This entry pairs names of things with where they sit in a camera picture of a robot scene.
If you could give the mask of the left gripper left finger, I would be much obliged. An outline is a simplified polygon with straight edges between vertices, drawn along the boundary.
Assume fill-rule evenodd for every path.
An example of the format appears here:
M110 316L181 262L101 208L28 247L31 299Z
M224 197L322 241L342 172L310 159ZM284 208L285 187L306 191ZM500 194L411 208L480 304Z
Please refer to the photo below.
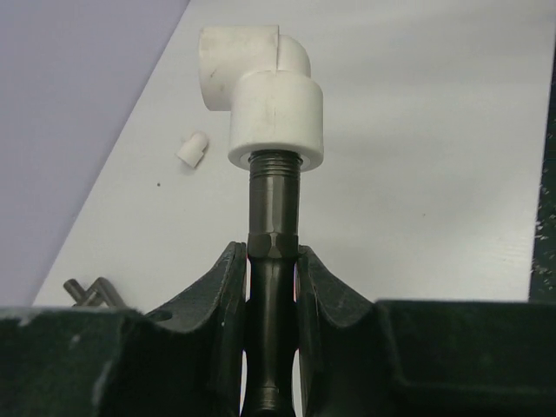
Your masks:
M246 248L230 243L198 281L147 314L5 308L4 416L236 416Z

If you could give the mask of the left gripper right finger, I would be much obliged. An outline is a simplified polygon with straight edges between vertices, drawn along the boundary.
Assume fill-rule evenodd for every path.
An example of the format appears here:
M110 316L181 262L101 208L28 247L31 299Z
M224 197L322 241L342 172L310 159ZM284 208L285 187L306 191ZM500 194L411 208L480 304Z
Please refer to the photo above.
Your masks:
M552 416L555 307L369 301L309 247L297 263L306 416Z

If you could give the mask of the white elbow fitting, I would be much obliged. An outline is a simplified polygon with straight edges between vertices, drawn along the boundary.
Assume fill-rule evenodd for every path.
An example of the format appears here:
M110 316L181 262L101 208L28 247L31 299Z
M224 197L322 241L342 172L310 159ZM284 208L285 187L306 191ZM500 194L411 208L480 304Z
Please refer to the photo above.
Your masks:
M198 43L202 99L230 114L228 159L248 169L255 153L296 153L301 170L324 160L323 93L305 48L277 25L208 26Z

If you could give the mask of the far white elbow fitting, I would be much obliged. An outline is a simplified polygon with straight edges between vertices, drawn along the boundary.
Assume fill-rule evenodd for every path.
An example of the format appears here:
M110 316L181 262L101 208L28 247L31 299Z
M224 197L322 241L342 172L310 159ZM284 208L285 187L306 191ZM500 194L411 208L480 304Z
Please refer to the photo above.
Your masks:
M187 166L195 169L204 157L208 147L209 136L205 132L197 130L182 144L175 155Z

